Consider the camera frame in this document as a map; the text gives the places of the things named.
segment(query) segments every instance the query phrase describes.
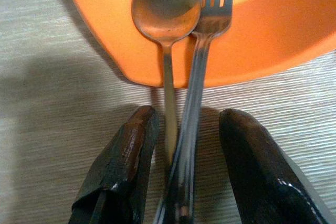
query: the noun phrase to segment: utensil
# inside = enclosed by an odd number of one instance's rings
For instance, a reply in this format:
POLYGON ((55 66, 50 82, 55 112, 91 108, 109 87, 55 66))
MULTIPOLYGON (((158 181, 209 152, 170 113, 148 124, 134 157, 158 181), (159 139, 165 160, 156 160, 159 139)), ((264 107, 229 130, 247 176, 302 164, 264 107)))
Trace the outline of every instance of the utensil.
POLYGON ((231 24, 233 0, 205 0, 201 17, 192 34, 196 48, 171 173, 154 223, 192 223, 194 170, 199 112, 201 110, 206 60, 211 41, 231 24))
POLYGON ((138 30, 162 46, 165 102, 166 163, 172 163, 177 139, 172 45, 196 26, 200 0, 133 0, 132 17, 138 30))

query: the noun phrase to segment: spoon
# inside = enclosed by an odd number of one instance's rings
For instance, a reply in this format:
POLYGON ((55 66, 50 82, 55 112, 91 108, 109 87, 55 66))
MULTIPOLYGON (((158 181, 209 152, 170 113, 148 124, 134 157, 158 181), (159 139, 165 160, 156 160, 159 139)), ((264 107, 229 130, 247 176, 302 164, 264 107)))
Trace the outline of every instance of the spoon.
POLYGON ((132 17, 138 30, 162 46, 165 105, 165 161, 172 164, 177 139, 177 118, 172 69, 172 46, 196 26, 200 0, 133 0, 132 17))

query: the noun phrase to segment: orange plastic plate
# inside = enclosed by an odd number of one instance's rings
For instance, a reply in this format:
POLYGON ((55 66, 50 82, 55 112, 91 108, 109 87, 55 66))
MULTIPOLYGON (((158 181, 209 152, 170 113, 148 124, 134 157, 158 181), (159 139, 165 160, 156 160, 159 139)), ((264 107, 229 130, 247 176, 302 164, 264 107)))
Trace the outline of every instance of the orange plastic plate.
MULTIPOLYGON (((133 24, 132 0, 74 0, 83 19, 131 81, 162 85, 159 46, 133 24)), ((173 46, 176 87, 187 86, 194 39, 173 46)), ((336 0, 235 0, 231 28, 209 50, 205 86, 285 70, 336 48, 336 0)))

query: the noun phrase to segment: textured mat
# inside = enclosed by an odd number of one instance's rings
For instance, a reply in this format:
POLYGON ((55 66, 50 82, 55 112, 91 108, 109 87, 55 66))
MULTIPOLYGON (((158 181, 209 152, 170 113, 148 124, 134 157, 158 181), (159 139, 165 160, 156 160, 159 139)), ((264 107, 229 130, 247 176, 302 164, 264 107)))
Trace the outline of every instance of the textured mat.
MULTIPOLYGON (((163 90, 127 81, 72 0, 1 0, 0 222, 67 223, 92 161, 138 105, 161 114, 145 223, 163 189, 163 90)), ((186 91, 177 91, 181 119, 186 91)), ((259 80, 206 89, 196 222, 240 223, 218 112, 247 111, 301 167, 336 216, 336 52, 259 80)))

